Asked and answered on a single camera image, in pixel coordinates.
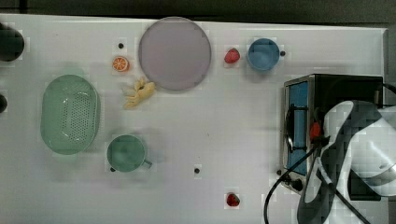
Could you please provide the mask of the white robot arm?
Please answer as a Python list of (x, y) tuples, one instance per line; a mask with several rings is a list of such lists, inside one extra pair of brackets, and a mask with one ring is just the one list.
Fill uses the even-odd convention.
[(380, 197), (395, 195), (395, 108), (345, 101), (324, 117), (328, 144), (318, 150), (301, 195), (299, 224), (388, 224), (381, 201), (354, 200), (354, 174)]

